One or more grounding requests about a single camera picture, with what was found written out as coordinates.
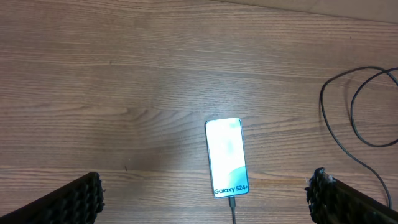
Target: phone screen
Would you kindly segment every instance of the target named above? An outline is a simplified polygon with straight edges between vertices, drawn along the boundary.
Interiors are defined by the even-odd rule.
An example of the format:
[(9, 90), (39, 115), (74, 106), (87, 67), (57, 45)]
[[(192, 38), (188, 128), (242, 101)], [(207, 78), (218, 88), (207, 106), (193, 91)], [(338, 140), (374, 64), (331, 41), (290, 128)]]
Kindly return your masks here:
[(221, 198), (248, 193), (241, 120), (207, 121), (205, 128), (214, 196)]

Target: illuminated phone screen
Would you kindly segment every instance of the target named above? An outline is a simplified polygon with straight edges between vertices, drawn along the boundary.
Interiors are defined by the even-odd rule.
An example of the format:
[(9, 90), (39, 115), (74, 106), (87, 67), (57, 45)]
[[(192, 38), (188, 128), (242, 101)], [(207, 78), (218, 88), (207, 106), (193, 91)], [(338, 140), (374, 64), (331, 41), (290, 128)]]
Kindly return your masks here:
[(207, 121), (205, 128), (214, 196), (221, 198), (248, 193), (241, 120)]

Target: wooden desk surface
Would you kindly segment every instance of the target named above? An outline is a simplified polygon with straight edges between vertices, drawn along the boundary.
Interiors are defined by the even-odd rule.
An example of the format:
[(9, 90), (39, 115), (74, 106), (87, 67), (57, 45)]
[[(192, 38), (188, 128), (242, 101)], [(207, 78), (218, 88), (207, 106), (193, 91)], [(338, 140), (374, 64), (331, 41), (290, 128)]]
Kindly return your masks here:
[[(211, 194), (204, 123), (240, 117), (251, 191), (242, 223), (311, 223), (305, 178), (328, 173), (385, 203), (381, 184), (334, 142), (323, 83), (351, 68), (398, 66), (398, 26), (206, 0), (2, 0), (0, 215), (89, 172), (104, 180), (96, 223), (231, 223)], [(398, 148), (349, 126), (353, 93), (325, 92), (332, 128), (398, 203)], [(371, 142), (396, 139), (387, 78), (356, 103)]]

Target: coiled black cable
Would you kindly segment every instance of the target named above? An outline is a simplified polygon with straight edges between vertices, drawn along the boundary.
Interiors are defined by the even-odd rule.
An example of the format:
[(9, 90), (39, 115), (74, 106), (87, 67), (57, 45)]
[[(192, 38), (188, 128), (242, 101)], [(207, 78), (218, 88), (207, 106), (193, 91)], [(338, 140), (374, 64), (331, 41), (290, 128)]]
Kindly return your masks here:
[(385, 69), (383, 69), (383, 68), (381, 68), (381, 67), (377, 67), (377, 66), (366, 66), (366, 67), (355, 68), (355, 69), (352, 69), (352, 70), (347, 71), (347, 72), (343, 72), (343, 73), (341, 73), (341, 74), (339, 74), (339, 75), (337, 75), (337, 76), (335, 76), (335, 77), (329, 79), (325, 84), (323, 84), (322, 89), (321, 89), (321, 93), (320, 93), (320, 104), (321, 104), (321, 109), (322, 109), (322, 115), (323, 115), (323, 119), (325, 120), (326, 126), (327, 126), (327, 128), (328, 128), (328, 130), (329, 130), (331, 136), (332, 136), (333, 139), (336, 141), (337, 145), (339, 145), (339, 147), (340, 147), (348, 156), (350, 156), (350, 157), (351, 157), (352, 159), (354, 159), (356, 162), (360, 163), (362, 166), (365, 166), (365, 167), (366, 167), (367, 169), (369, 169), (374, 175), (376, 175), (376, 177), (380, 180), (380, 183), (383, 185), (384, 190), (386, 191), (386, 194), (387, 194), (388, 207), (389, 207), (390, 209), (392, 209), (391, 195), (390, 195), (390, 192), (388, 191), (388, 188), (387, 188), (386, 184), (384, 183), (384, 181), (381, 179), (380, 175), (379, 175), (374, 169), (372, 169), (371, 167), (369, 167), (368, 165), (366, 165), (364, 162), (362, 162), (362, 161), (360, 161), (359, 159), (357, 159), (356, 157), (354, 157), (351, 153), (349, 153), (349, 152), (344, 148), (344, 146), (342, 145), (342, 143), (339, 142), (339, 140), (337, 139), (337, 137), (335, 136), (335, 134), (333, 133), (333, 131), (332, 131), (331, 128), (330, 128), (328, 119), (326, 118), (325, 107), (324, 107), (324, 105), (323, 105), (323, 93), (324, 93), (324, 91), (325, 91), (326, 86), (327, 86), (329, 83), (331, 83), (333, 80), (336, 80), (336, 79), (339, 78), (339, 77), (342, 77), (343, 75), (347, 75), (347, 74), (350, 74), (350, 73), (352, 73), (352, 72), (356, 72), (356, 71), (359, 71), (359, 70), (365, 70), (365, 69), (375, 69), (375, 70), (379, 70), (379, 71), (381, 71), (381, 72), (379, 72), (379, 73), (373, 75), (372, 77), (368, 78), (368, 79), (358, 88), (358, 90), (357, 90), (356, 93), (354, 94), (354, 97), (353, 97), (353, 99), (351, 100), (351, 109), (350, 109), (350, 121), (351, 121), (351, 126), (353, 127), (354, 132), (355, 132), (355, 134), (357, 135), (357, 137), (359, 138), (359, 140), (361, 140), (363, 143), (367, 144), (368, 146), (372, 146), (372, 147), (387, 147), (387, 146), (392, 146), (393, 144), (396, 144), (396, 143), (398, 142), (398, 139), (396, 139), (395, 141), (392, 141), (392, 142), (387, 143), (387, 144), (382, 144), (382, 145), (371, 144), (370, 142), (367, 142), (367, 141), (360, 135), (360, 133), (359, 133), (358, 130), (356, 129), (356, 125), (355, 125), (355, 122), (354, 122), (354, 102), (355, 102), (355, 99), (356, 99), (356, 97), (358, 96), (359, 92), (363, 89), (363, 87), (364, 87), (367, 83), (369, 83), (372, 79), (374, 79), (374, 78), (376, 78), (376, 77), (378, 77), (379, 75), (382, 75), (382, 74), (388, 75), (388, 76), (392, 79), (392, 81), (395, 82), (395, 84), (398, 86), (398, 80), (397, 80), (397, 78), (394, 77), (394, 76), (391, 74), (392, 71), (396, 71), (396, 70), (398, 70), (398, 68), (391, 68), (391, 69), (385, 70)]

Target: charging cable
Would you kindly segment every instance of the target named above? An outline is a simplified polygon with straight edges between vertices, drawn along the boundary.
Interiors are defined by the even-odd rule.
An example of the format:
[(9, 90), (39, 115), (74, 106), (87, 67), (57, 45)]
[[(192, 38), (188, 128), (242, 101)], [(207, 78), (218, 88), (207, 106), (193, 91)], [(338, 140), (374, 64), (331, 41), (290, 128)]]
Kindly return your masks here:
[(349, 152), (347, 151), (347, 149), (342, 145), (342, 143), (337, 139), (336, 135), (335, 135), (335, 134), (333, 133), (333, 131), (331, 130), (331, 127), (330, 127), (330, 124), (329, 124), (329, 122), (328, 122), (328, 119), (326, 118), (325, 106), (323, 105), (323, 93), (324, 93), (324, 91), (325, 91), (326, 86), (327, 86), (329, 83), (331, 83), (333, 80), (336, 80), (337, 78), (342, 77), (342, 76), (344, 76), (344, 75), (347, 75), (347, 74), (350, 74), (350, 73), (353, 73), (353, 72), (356, 72), (356, 71), (360, 71), (360, 70), (365, 70), (365, 69), (375, 69), (375, 70), (379, 70), (380, 72), (377, 73), (377, 74), (375, 74), (375, 75), (373, 75), (372, 77), (368, 78), (368, 79), (358, 88), (358, 90), (356, 90), (356, 93), (354, 94), (353, 99), (351, 100), (351, 109), (350, 109), (350, 111), (349, 111), (349, 113), (350, 113), (350, 117), (349, 117), (349, 118), (350, 118), (350, 121), (351, 121), (351, 126), (352, 126), (352, 128), (354, 129), (354, 132), (355, 132), (355, 134), (357, 135), (357, 137), (359, 138), (359, 140), (361, 140), (363, 143), (367, 144), (368, 146), (371, 146), (371, 147), (387, 147), (387, 146), (392, 146), (393, 144), (398, 143), (398, 139), (396, 139), (396, 140), (394, 140), (394, 141), (392, 141), (392, 142), (390, 142), (390, 143), (387, 143), (387, 144), (372, 144), (372, 143), (370, 143), (370, 142), (367, 142), (367, 140), (363, 139), (362, 135), (360, 135), (360, 133), (358, 132), (358, 130), (357, 130), (357, 128), (356, 128), (356, 125), (355, 125), (355, 122), (354, 122), (354, 102), (355, 102), (355, 99), (356, 99), (356, 97), (358, 96), (359, 92), (362, 90), (362, 88), (363, 88), (366, 84), (368, 84), (368, 82), (370, 82), (372, 79), (374, 79), (374, 78), (376, 78), (376, 77), (378, 77), (378, 76), (380, 76), (380, 75), (383, 75), (383, 74), (388, 75), (388, 76), (391, 78), (391, 80), (398, 86), (398, 79), (397, 79), (395, 76), (393, 76), (393, 75), (391, 74), (391, 72), (398, 70), (398, 67), (397, 67), (397, 68), (391, 68), (391, 69), (388, 69), (388, 70), (385, 70), (385, 69), (383, 69), (383, 68), (381, 68), (381, 67), (377, 67), (377, 66), (360, 67), (360, 68), (355, 68), (355, 69), (352, 69), (352, 70), (350, 70), (350, 71), (341, 73), (341, 74), (339, 74), (339, 75), (337, 75), (337, 76), (335, 76), (335, 77), (329, 79), (325, 84), (323, 84), (322, 89), (321, 89), (321, 93), (320, 93), (320, 104), (321, 104), (321, 109), (322, 109), (322, 115), (323, 115), (323, 119), (325, 120), (325, 124), (326, 124), (326, 126), (327, 126), (327, 128), (328, 128), (328, 130), (329, 130), (329, 132), (330, 132), (330, 134), (331, 134), (331, 136), (332, 136), (333, 139), (336, 141), (337, 145), (339, 145), (339, 147), (340, 147), (348, 156), (350, 156), (353, 160), (355, 160), (356, 162), (358, 162), (358, 163), (361, 164), (362, 166), (365, 166), (367, 169), (369, 169), (369, 170), (380, 180), (381, 185), (384, 187), (384, 190), (386, 191), (387, 200), (388, 200), (388, 207), (389, 207), (390, 209), (392, 209), (391, 195), (390, 195), (390, 192), (388, 191), (388, 188), (387, 188), (386, 184), (384, 183), (384, 181), (381, 179), (380, 175), (379, 175), (374, 169), (372, 169), (370, 166), (368, 166), (367, 164), (365, 164), (364, 162), (360, 161), (360, 160), (357, 159), (355, 156), (353, 156), (351, 153), (349, 153)]
[(232, 221), (234, 224), (236, 224), (236, 219), (235, 219), (235, 197), (229, 197), (229, 206), (231, 207), (231, 211), (232, 211)]

